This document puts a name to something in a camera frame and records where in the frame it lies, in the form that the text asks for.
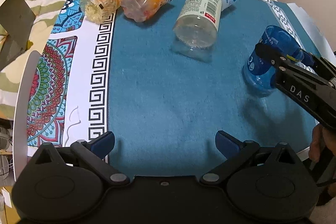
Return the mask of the person right hand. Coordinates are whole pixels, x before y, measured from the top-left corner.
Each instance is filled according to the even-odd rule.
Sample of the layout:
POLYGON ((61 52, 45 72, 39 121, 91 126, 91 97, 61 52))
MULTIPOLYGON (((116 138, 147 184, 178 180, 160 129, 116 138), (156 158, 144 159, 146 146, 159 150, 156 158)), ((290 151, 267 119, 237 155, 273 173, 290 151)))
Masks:
POLYGON ((312 131, 312 141, 309 148, 309 158, 318 162, 323 148, 328 148, 333 155, 336 155, 336 137, 335 134, 329 132, 323 125, 318 124, 312 131))

